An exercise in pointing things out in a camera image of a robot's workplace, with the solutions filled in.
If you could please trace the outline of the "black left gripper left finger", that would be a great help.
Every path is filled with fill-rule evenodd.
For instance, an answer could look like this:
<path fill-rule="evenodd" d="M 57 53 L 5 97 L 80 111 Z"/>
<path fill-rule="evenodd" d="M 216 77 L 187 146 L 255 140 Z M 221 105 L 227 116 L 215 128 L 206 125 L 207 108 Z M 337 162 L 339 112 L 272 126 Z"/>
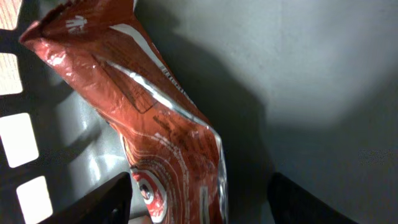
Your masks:
<path fill-rule="evenodd" d="M 40 224 L 127 223 L 131 199 L 131 175 L 122 172 Z"/>

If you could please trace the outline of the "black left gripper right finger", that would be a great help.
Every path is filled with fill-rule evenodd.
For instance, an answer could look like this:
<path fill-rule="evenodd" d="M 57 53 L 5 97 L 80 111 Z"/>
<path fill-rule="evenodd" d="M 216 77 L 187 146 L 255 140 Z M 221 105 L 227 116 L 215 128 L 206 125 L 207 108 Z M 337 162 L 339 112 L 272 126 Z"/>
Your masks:
<path fill-rule="evenodd" d="M 276 224 L 357 224 L 280 172 L 272 175 L 267 198 Z"/>

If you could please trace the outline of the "red snack wrapper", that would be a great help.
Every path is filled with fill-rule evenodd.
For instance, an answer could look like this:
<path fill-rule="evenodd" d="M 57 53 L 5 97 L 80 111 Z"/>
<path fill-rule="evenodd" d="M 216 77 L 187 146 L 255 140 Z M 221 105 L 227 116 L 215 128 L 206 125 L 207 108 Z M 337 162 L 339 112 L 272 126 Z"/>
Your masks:
<path fill-rule="evenodd" d="M 153 223 L 227 223 L 221 138 L 175 79 L 135 6 L 68 1 L 19 41 L 118 132 Z"/>

